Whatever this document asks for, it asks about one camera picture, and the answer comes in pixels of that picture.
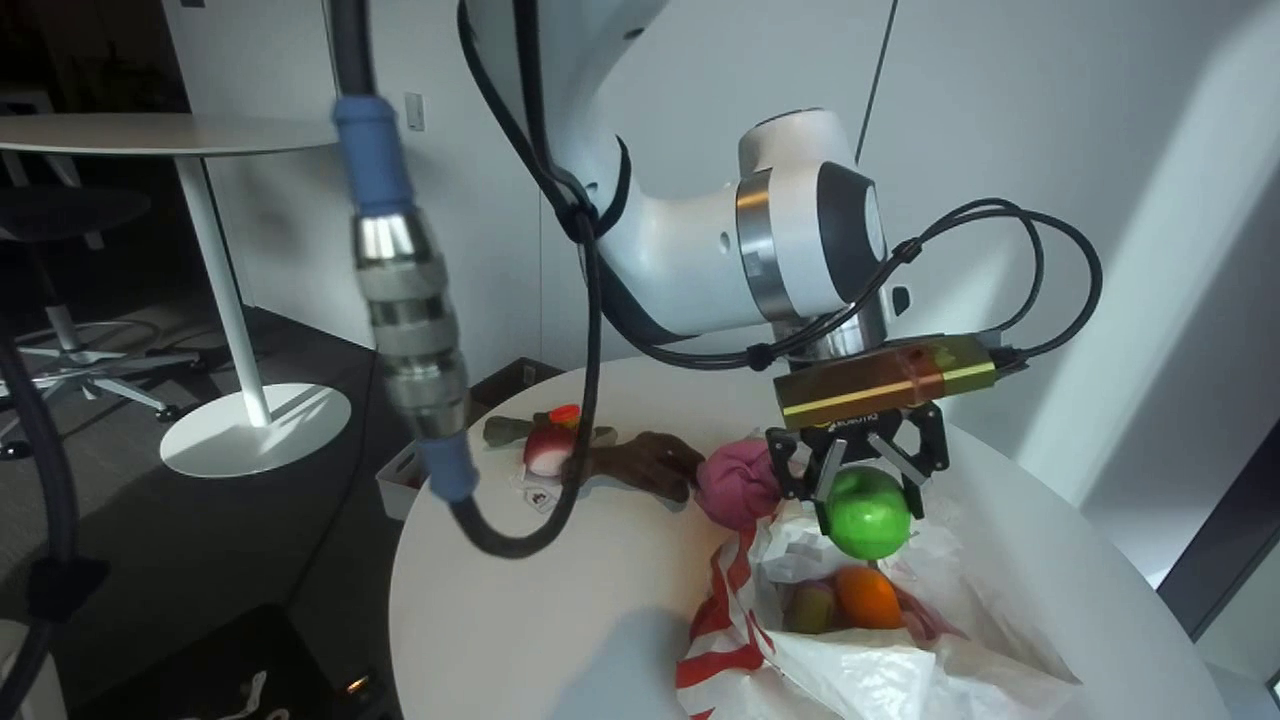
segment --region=black chair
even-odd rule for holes
[[[175,420],[179,407],[163,404],[161,396],[129,383],[134,375],[156,375],[163,369],[187,369],[198,352],[169,352],[169,356],[129,356],[129,352],[98,352],[75,338],[75,323],[67,303],[62,301],[53,271],[40,257],[47,243],[79,243],[91,232],[114,232],[134,223],[147,213],[147,198],[121,189],[18,189],[0,190],[0,243],[23,243],[38,276],[38,293],[47,321],[47,344],[23,344],[23,358],[43,358],[38,389],[47,396],[56,393],[84,393],[121,396],[129,404],[151,407],[161,420]],[[0,457],[18,461],[28,457],[28,445],[18,434],[18,422],[0,426]]]

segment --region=round white table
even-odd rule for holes
[[[576,401],[582,373],[501,404],[533,415]],[[747,373],[675,373],[650,358],[605,369],[601,420],[634,434],[681,430],[718,447],[777,422],[771,383]],[[480,509],[504,529],[540,524],[521,497],[521,447],[490,453],[474,430]],[[1069,714],[1224,720],[1224,700],[1156,591],[1075,509],[951,426],[951,470],[923,503],[951,503],[951,529],[1014,586],[1028,626],[1080,681]],[[394,667],[410,720],[660,720],[681,714],[674,671],[726,540],[697,503],[674,513],[646,491],[589,485],[568,532],[540,556],[480,556],[421,491],[394,567]]]
[[[348,396],[322,383],[265,383],[215,217],[210,154],[307,150],[335,145],[328,124],[210,118],[169,113],[0,116],[0,150],[173,154],[241,393],[192,407],[161,438],[161,461],[198,480],[241,480],[324,447],[348,420]]]

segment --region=plastic bag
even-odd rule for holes
[[[711,591],[702,603],[675,667],[675,700],[708,720],[1048,720],[1075,684],[1028,651],[1035,633],[994,621],[982,586],[960,576],[960,543],[940,524],[918,524],[912,543],[883,576],[943,633],[923,648],[908,626],[788,633],[781,585],[830,573],[831,556],[805,521],[781,513],[711,556]]]

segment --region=orange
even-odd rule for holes
[[[836,573],[836,603],[856,626],[903,626],[897,586],[881,567]]]

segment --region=floor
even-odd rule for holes
[[[234,389],[215,326],[147,315],[147,344],[201,348],[213,383]],[[366,348],[254,310],[265,381],[348,393],[355,415],[335,445],[267,476],[201,485],[156,461],[161,422],[146,407],[53,404],[79,486],[79,547],[109,561],[109,585],[72,616],[62,675],[72,707],[121,689],[213,626],[281,603],[328,681],[387,675],[387,529],[371,470],[404,445]],[[0,616],[20,616],[20,561],[40,543],[28,463],[0,463]]]

